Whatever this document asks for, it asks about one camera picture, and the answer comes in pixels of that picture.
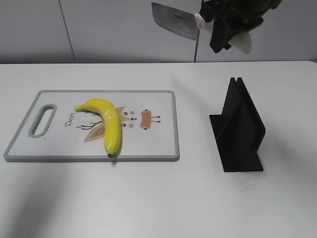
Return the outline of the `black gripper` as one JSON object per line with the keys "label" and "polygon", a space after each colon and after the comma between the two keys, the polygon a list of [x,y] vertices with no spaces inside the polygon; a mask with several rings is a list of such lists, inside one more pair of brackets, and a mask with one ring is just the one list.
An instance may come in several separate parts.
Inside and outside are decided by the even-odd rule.
{"label": "black gripper", "polygon": [[[249,32],[263,23],[261,16],[280,4],[281,0],[203,0],[199,14],[205,22],[213,21],[210,47],[215,53],[231,47],[250,53],[252,40]],[[233,18],[220,18],[217,15]]]}

